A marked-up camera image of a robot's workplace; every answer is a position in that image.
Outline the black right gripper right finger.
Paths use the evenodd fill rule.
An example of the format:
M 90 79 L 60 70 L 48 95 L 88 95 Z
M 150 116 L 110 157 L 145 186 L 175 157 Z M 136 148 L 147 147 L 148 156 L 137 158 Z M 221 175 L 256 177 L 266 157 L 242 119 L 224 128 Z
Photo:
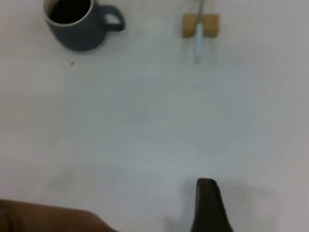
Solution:
M 232 232 L 217 182 L 199 178 L 196 184 L 192 232 Z

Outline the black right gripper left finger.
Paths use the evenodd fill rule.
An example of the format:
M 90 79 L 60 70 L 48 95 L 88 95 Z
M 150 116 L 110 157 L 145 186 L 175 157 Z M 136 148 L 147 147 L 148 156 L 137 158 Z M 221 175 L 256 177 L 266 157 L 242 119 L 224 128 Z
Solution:
M 96 214 L 72 208 L 1 199 L 2 232 L 114 232 Z

